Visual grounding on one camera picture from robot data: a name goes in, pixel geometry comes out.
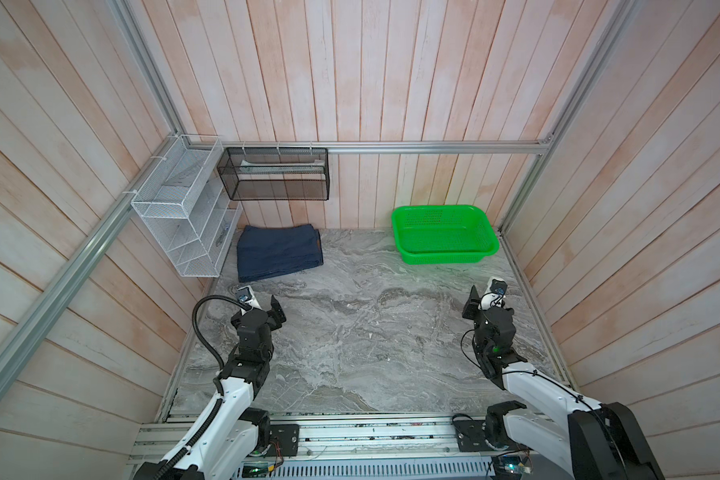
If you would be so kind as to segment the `dark blue denim trousers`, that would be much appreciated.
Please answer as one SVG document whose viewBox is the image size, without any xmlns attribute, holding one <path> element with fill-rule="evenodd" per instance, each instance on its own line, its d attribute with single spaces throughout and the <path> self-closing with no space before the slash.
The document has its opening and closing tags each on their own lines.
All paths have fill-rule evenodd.
<svg viewBox="0 0 720 480">
<path fill-rule="evenodd" d="M 246 226 L 237 241 L 241 283 L 285 276 L 322 266 L 321 237 L 312 225 L 290 228 Z"/>
</svg>

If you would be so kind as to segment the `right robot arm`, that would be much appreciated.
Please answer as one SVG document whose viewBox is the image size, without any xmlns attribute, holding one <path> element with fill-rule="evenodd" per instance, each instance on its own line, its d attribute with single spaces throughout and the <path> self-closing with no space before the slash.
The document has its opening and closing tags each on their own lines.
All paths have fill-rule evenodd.
<svg viewBox="0 0 720 480">
<path fill-rule="evenodd" d="M 467 359 L 514 400 L 490 406 L 483 432 L 501 455 L 537 453 L 575 479 L 661 479 L 664 474 L 634 413 L 603 403 L 542 373 L 513 346 L 507 283 L 471 289 L 462 309 L 473 327 Z"/>
</svg>

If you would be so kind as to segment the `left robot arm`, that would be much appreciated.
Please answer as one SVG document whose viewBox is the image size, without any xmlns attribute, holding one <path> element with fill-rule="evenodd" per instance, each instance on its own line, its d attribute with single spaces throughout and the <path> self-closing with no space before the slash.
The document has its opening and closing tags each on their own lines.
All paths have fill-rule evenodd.
<svg viewBox="0 0 720 480">
<path fill-rule="evenodd" d="M 231 317 L 238 344 L 227 359 L 203 336 L 199 310 L 220 300 L 239 308 Z M 229 479 L 250 454 L 262 456 L 274 445 L 270 417 L 251 404 L 264 385 L 274 356 L 272 332 L 286 322 L 276 298 L 264 310 L 249 286 L 234 297 L 208 295 L 192 312 L 197 340 L 216 360 L 219 370 L 212 378 L 215 393 L 181 440 L 157 462 L 143 463 L 136 479 Z"/>
</svg>

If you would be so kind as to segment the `green plastic basket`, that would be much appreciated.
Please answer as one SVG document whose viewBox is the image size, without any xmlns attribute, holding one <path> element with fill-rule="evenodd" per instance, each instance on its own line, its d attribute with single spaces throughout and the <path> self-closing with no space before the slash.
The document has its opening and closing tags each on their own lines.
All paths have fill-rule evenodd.
<svg viewBox="0 0 720 480">
<path fill-rule="evenodd" d="M 397 250 L 409 265 L 478 263 L 500 249 L 486 214 L 471 205 L 399 207 L 391 223 Z"/>
</svg>

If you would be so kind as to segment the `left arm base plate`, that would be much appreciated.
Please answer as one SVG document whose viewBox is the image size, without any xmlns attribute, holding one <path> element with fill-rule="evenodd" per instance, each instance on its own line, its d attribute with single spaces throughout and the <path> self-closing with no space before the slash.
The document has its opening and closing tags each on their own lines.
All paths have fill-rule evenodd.
<svg viewBox="0 0 720 480">
<path fill-rule="evenodd" d="M 264 458 L 291 458 L 298 455 L 300 426 L 295 423 L 270 425 L 258 452 Z"/>
</svg>

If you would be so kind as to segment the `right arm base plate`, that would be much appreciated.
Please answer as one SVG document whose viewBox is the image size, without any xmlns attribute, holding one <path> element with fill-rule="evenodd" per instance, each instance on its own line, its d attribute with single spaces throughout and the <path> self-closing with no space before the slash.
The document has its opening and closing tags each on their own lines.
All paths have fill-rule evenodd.
<svg viewBox="0 0 720 480">
<path fill-rule="evenodd" d="M 462 453 L 489 452 L 493 448 L 486 440 L 483 420 L 466 417 L 452 419 L 458 449 Z"/>
</svg>

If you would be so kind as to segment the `aluminium front rail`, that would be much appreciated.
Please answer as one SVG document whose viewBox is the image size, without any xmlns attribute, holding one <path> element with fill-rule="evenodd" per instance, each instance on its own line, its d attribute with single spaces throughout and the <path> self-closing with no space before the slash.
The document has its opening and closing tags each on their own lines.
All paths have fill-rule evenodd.
<svg viewBox="0 0 720 480">
<path fill-rule="evenodd" d="M 533 470 L 537 453 L 503 456 L 462 453 L 452 419 L 468 414 L 358 414 L 270 416 L 270 425 L 300 426 L 296 457 L 264 458 L 250 454 L 229 479 L 287 478 L 453 478 L 471 474 L 487 479 L 515 479 Z M 157 463 L 193 423 L 147 425 L 137 436 L 126 470 L 129 479 L 145 462 Z"/>
</svg>

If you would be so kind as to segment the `black mesh wall basket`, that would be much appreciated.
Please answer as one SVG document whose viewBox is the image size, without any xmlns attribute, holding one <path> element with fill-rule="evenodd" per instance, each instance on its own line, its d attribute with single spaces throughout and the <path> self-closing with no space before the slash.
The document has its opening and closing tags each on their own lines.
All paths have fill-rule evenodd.
<svg viewBox="0 0 720 480">
<path fill-rule="evenodd" d="M 297 147 L 227 147 L 216 166 L 233 201 L 327 201 L 328 151 Z"/>
</svg>

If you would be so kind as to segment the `aluminium frame back bar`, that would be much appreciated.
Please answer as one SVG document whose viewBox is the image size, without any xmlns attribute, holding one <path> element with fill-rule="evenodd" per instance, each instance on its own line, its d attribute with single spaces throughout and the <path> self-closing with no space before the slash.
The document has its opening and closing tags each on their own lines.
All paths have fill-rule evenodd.
<svg viewBox="0 0 720 480">
<path fill-rule="evenodd" d="M 531 154 L 546 153 L 550 142 L 497 141 L 219 141 L 223 148 L 324 149 L 329 154 Z"/>
</svg>

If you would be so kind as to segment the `aluminium frame bar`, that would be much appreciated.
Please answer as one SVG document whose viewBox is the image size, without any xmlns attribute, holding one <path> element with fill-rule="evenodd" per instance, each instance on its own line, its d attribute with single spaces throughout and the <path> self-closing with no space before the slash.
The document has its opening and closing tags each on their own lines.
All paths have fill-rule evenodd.
<svg viewBox="0 0 720 480">
<path fill-rule="evenodd" d="M 29 360 L 47 338 L 62 313 L 82 288 L 92 272 L 134 215 L 132 205 L 137 190 L 143 186 L 179 134 L 167 135 L 142 167 L 137 177 L 117 197 L 72 257 L 53 277 L 50 284 L 31 304 L 18 324 L 0 344 L 0 402 L 18 379 Z"/>
<path fill-rule="evenodd" d="M 324 149 L 329 154 L 531 154 L 546 153 L 550 142 L 497 141 L 219 141 L 223 148 Z"/>
</svg>

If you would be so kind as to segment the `aluminium frame left bar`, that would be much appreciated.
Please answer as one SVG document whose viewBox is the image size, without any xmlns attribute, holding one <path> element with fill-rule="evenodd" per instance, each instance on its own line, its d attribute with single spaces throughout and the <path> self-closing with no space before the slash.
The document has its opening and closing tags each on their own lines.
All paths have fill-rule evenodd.
<svg viewBox="0 0 720 480">
<path fill-rule="evenodd" d="M 29 360 L 47 338 L 62 313 L 82 288 L 92 272 L 134 215 L 132 205 L 137 190 L 143 186 L 179 134 L 167 135 L 142 167 L 137 177 L 117 197 L 72 257 L 53 277 L 50 284 L 31 304 L 18 324 L 0 344 L 0 402 L 18 379 Z"/>
</svg>

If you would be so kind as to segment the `aluminium frame right post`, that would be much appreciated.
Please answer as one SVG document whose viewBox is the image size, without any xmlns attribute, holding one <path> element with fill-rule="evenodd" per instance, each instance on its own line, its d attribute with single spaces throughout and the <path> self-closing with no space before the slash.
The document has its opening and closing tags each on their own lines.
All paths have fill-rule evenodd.
<svg viewBox="0 0 720 480">
<path fill-rule="evenodd" d="M 554 117 L 555 122 L 550 127 L 548 135 L 541 142 L 545 149 L 536 154 L 532 162 L 524 164 L 523 176 L 518 176 L 518 179 L 521 179 L 522 182 L 508 196 L 511 203 L 506 211 L 500 215 L 500 222 L 497 227 L 502 239 L 507 237 L 552 154 L 578 116 L 591 90 L 603 74 L 610 57 L 617 49 L 621 37 L 643 5 L 644 1 L 618 1 L 615 4 L 614 11 L 608 17 L 608 22 L 605 24 L 601 35 L 594 44 L 592 51 L 586 56 L 587 62 L 583 65 L 570 93 L 565 97 L 565 102 Z"/>
</svg>

